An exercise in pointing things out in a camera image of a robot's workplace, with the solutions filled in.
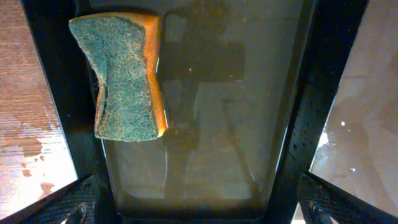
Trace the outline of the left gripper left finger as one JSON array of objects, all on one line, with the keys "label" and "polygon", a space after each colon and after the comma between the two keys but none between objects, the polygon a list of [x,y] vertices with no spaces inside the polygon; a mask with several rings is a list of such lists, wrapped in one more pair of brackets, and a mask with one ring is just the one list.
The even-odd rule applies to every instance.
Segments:
[{"label": "left gripper left finger", "polygon": [[21,223],[61,223],[78,208],[83,207],[83,223],[94,223],[97,219],[96,205],[100,200],[100,187],[96,175],[91,175],[34,212]]}]

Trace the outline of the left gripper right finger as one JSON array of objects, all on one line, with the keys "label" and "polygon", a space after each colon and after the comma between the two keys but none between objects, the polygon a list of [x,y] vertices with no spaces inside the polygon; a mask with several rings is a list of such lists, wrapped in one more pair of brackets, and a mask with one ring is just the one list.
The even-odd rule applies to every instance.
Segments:
[{"label": "left gripper right finger", "polygon": [[297,197],[306,223],[397,223],[397,217],[310,172],[301,173]]}]

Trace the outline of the green yellow sponge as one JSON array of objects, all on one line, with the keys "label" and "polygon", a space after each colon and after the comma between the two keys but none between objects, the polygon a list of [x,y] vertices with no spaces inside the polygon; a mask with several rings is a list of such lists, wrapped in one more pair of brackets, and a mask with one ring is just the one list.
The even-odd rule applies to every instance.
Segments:
[{"label": "green yellow sponge", "polygon": [[157,78],[160,17],[104,12],[69,21],[98,80],[95,136],[150,141],[167,130]]}]

